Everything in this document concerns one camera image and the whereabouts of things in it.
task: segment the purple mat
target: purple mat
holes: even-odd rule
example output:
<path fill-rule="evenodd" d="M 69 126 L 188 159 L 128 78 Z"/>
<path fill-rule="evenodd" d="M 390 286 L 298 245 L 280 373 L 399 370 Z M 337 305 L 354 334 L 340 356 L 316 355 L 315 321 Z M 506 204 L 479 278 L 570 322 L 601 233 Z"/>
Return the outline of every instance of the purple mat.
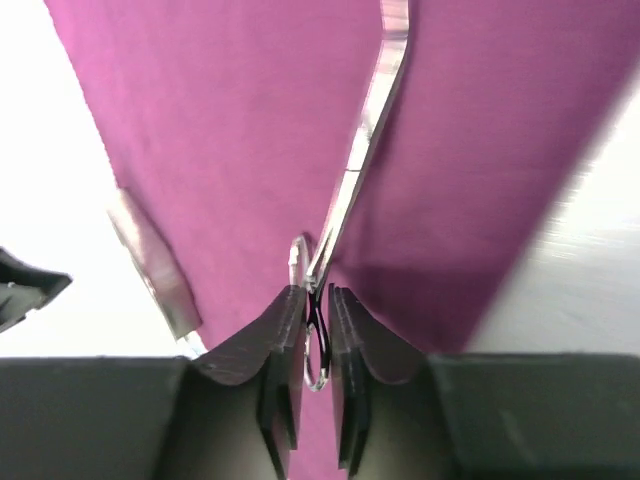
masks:
<path fill-rule="evenodd" d="M 47 0 L 119 183 L 175 250 L 213 346 L 318 234 L 375 61 L 375 0 Z M 457 350 L 640 54 L 637 0 L 416 1 L 406 81 L 332 279 Z M 305 393 L 292 480 L 338 474 Z"/>

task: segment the metal hook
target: metal hook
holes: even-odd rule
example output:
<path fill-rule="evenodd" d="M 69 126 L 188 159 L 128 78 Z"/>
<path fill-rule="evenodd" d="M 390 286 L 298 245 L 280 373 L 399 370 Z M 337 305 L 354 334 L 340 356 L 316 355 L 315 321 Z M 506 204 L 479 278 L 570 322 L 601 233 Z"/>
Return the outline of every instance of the metal hook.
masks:
<path fill-rule="evenodd" d="M 322 290 L 327 281 L 336 245 L 340 240 L 371 158 L 375 153 L 380 134 L 395 98 L 395 92 L 404 72 L 409 39 L 409 2 L 408 0 L 381 0 L 380 8 L 384 32 L 378 62 L 362 107 L 360 124 L 353 139 L 347 166 L 331 201 L 317 248 L 313 258 L 307 262 L 308 267 L 305 269 L 304 275 L 299 274 L 296 270 L 292 276 L 290 255 L 289 279 L 291 283 L 304 286 L 309 292 L 310 311 L 305 342 L 305 381 L 314 392 L 322 390 L 329 379 L 331 357 L 329 335 L 320 308 Z M 305 255 L 308 255 L 306 240 L 301 235 L 294 239 L 290 253 L 296 253 L 298 255 L 296 258 L 299 259 L 303 250 Z M 294 263 L 298 269 L 299 262 Z M 314 330 L 317 332 L 320 344 L 320 373 L 315 381 L 309 355 L 311 336 Z"/>

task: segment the purple surface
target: purple surface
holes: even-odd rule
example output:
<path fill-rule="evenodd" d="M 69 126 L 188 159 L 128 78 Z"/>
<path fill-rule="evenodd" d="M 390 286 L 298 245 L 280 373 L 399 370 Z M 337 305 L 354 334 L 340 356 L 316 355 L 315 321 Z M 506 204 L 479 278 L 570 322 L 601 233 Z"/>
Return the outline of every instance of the purple surface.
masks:
<path fill-rule="evenodd" d="M 375 61 L 377 2 L 47 0 L 121 185 L 213 346 L 318 234 Z M 636 0 L 413 2 L 410 64 L 332 279 L 422 349 L 471 334 L 640 53 Z M 293 480 L 336 473 L 305 394 Z"/>

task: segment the black object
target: black object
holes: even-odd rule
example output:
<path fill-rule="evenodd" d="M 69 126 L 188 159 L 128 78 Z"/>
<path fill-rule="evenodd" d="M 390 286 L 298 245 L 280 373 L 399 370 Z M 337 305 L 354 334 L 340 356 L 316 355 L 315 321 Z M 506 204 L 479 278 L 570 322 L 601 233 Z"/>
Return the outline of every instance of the black object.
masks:
<path fill-rule="evenodd" d="M 339 462 L 358 480 L 640 479 L 640 359 L 423 355 L 330 289 Z"/>
<path fill-rule="evenodd" d="M 32 267 L 0 248 L 0 333 L 48 305 L 70 283 L 68 275 Z"/>
<path fill-rule="evenodd" d="M 0 478 L 284 480 L 305 302 L 285 288 L 195 362 L 0 360 Z"/>

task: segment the maroon fabric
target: maroon fabric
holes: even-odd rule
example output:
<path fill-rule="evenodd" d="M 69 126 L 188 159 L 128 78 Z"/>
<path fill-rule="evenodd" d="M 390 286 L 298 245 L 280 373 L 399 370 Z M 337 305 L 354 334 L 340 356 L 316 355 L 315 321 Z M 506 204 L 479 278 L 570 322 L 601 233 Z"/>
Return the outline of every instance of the maroon fabric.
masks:
<path fill-rule="evenodd" d="M 121 185 L 176 251 L 209 345 L 318 234 L 380 35 L 376 0 L 47 0 Z M 640 52 L 637 0 L 412 5 L 407 78 L 333 279 L 459 349 Z M 305 393 L 293 480 L 337 479 Z"/>

